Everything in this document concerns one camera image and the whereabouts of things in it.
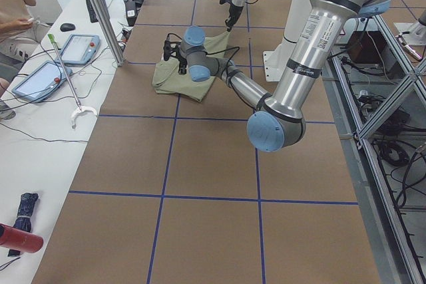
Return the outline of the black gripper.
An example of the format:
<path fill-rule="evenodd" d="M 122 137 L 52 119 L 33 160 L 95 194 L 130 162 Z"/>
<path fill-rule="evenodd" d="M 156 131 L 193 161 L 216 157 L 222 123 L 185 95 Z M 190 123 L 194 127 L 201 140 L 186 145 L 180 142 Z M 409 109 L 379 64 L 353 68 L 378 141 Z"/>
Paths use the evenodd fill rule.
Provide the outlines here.
<path fill-rule="evenodd" d="M 226 30 L 230 32 L 232 30 L 232 27 L 238 22 L 238 19 L 240 18 L 240 15 L 242 14 L 243 7 L 239 7 L 234 5 L 233 3 L 230 4 L 229 8 L 229 16 L 225 21 Z"/>
<path fill-rule="evenodd" d="M 179 65 L 178 65 L 178 74 L 186 74 L 187 73 L 187 60 L 184 57 L 177 57 Z"/>

